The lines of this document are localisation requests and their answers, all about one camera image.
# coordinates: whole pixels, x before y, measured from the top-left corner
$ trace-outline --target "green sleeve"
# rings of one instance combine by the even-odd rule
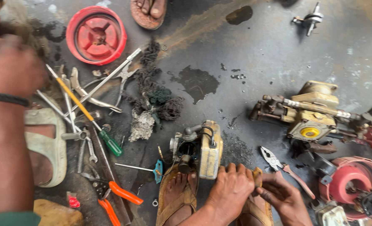
[[[0,213],[0,226],[37,226],[40,221],[32,211]]]

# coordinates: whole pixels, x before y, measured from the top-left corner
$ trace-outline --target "screwdriver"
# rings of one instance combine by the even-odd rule
[[[99,131],[98,136],[101,137],[106,145],[109,147],[109,149],[113,152],[113,154],[117,157],[121,156],[123,154],[122,148],[118,145],[118,143],[113,139],[111,136],[109,136],[106,131],[102,130],[101,127],[97,124],[97,122],[94,120],[94,118],[88,113],[86,108],[80,103],[80,101],[77,99],[77,97],[70,91],[70,89],[65,85],[65,83],[62,81],[61,78],[58,77],[58,75],[53,71],[53,69],[46,64],[48,70],[51,72],[52,77],[56,79],[56,81],[59,83],[59,85],[62,86],[63,90],[65,90],[70,98],[74,101],[75,104],[77,104],[80,108],[80,110],[83,112],[83,114],[93,123],[95,128]]]
[[[157,163],[155,164],[155,168],[153,170],[144,169],[144,168],[141,168],[141,167],[133,167],[133,166],[128,166],[128,165],[123,165],[123,164],[119,164],[119,163],[115,163],[115,165],[123,166],[123,167],[129,167],[129,168],[133,168],[133,169],[150,171],[150,172],[154,173],[156,183],[159,183],[162,180],[162,162],[159,159],[157,160]]]

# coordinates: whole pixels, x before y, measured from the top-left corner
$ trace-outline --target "dirty floor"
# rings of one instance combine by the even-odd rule
[[[153,168],[159,158],[157,146],[169,149],[175,132],[207,119],[216,120],[224,139],[222,165],[243,163],[248,167],[267,166],[258,146],[274,152],[281,162],[289,164],[309,188],[318,195],[317,177],[308,168],[296,168],[289,152],[286,129],[265,122],[251,122],[247,115],[257,100],[265,95],[296,94],[307,80],[335,83],[339,108],[362,113],[372,106],[372,0],[323,0],[320,12],[324,21],[312,35],[305,36],[291,20],[312,12],[315,0],[169,0],[163,25],[147,31],[134,22],[130,0],[11,0],[0,12],[3,24],[19,27],[13,31],[31,40],[42,40],[41,54],[52,66],[77,67],[81,85],[94,79],[91,71],[113,71],[136,48],[144,48],[151,38],[166,44],[157,66],[163,73],[159,84],[171,89],[174,96],[185,98],[185,108],[176,121],[164,121],[163,129],[149,140],[124,142],[124,154],[111,157],[113,162]],[[106,6],[123,21],[128,36],[122,56],[111,64],[93,66],[77,60],[68,50],[65,29],[70,18],[91,5]],[[129,93],[136,93],[134,80],[129,80]],[[98,99],[114,103],[118,85],[110,82]],[[121,140],[130,135],[131,106],[122,102],[122,113],[103,122],[109,123],[112,135]],[[339,151],[323,155],[361,156],[372,159],[372,149],[355,143],[335,140]],[[36,198],[67,205],[66,191],[76,192],[81,203],[85,225],[110,225],[104,210],[96,202],[89,182],[75,173],[79,143],[68,142],[68,172],[62,184],[49,189],[36,189]],[[131,205],[132,225],[152,226],[157,209],[152,201],[159,185],[149,172],[117,167],[123,188],[144,199],[141,206]],[[291,177],[284,177],[301,187]],[[202,206],[213,181],[201,180],[198,206]],[[303,194],[306,203],[309,198]],[[313,221],[314,214],[309,210]],[[274,211],[275,222],[279,221]]]

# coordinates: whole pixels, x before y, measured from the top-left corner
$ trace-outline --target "red handle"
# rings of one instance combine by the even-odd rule
[[[98,203],[105,209],[106,213],[109,216],[109,219],[112,222],[113,226],[121,226],[121,223],[119,222],[118,218],[116,217],[115,212],[113,211],[113,208],[109,201],[107,199],[99,200]]]
[[[304,189],[304,191],[310,196],[312,199],[316,199],[316,196],[313,194],[313,192],[310,190],[310,188],[307,186],[307,184],[300,178],[296,173],[294,173],[289,165],[285,164],[283,170],[288,173],[291,177],[293,177]]]
[[[144,201],[141,198],[135,196],[134,194],[124,190],[123,188],[120,188],[118,184],[113,181],[109,182],[109,188],[111,188],[112,192],[115,193],[117,196],[127,199],[136,205],[140,205]]]

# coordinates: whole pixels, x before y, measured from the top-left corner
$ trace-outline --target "black wristband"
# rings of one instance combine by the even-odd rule
[[[19,96],[13,96],[13,95],[10,95],[10,94],[0,93],[0,101],[13,103],[13,104],[18,104],[18,105],[22,105],[24,107],[29,107],[30,106],[30,103],[28,102],[28,100],[26,98],[19,97]]]

